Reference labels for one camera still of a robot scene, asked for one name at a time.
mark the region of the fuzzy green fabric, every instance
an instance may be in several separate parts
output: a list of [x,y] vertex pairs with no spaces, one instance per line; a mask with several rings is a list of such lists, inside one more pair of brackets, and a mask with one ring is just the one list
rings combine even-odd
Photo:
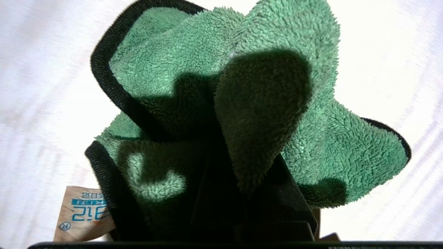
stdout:
[[399,138],[334,99],[339,25],[325,0],[261,0],[243,16],[152,8],[109,62],[178,142],[153,143],[126,114],[97,137],[151,222],[173,225],[219,123],[242,192],[282,153],[312,207],[355,201],[406,165]]

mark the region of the white background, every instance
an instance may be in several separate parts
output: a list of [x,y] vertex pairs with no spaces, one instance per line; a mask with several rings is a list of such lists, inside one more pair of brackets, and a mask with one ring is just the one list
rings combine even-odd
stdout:
[[[193,0],[248,13],[255,0]],[[89,57],[131,0],[0,0],[0,246],[51,241],[67,185],[97,187],[84,150],[117,115]],[[443,1],[330,0],[336,99],[400,132],[408,166],[322,212],[321,236],[443,241]]]

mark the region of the label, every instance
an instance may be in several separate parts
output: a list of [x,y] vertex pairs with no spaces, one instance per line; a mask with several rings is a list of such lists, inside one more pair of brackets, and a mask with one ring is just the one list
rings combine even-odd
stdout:
[[67,186],[54,242],[89,241],[115,228],[99,189]]

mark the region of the registered trademark symbol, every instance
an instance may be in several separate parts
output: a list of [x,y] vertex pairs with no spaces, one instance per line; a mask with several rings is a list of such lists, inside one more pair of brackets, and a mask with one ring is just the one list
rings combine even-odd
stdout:
[[71,228],[71,223],[69,222],[63,222],[62,224],[60,224],[60,226],[58,226],[61,230],[63,231],[67,231],[69,230],[69,228]]

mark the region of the folded cloth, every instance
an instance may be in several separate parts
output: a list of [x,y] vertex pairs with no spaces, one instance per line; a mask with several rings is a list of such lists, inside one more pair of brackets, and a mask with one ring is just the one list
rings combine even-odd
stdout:
[[[181,0],[129,7],[91,58],[122,110],[86,152],[102,188],[124,186],[103,190],[111,214],[130,199],[152,239],[179,239],[218,127],[247,194],[279,153],[312,207],[358,200],[398,174],[406,141],[334,99],[338,38],[325,0],[261,0],[246,16]],[[118,177],[103,177],[110,169]]]

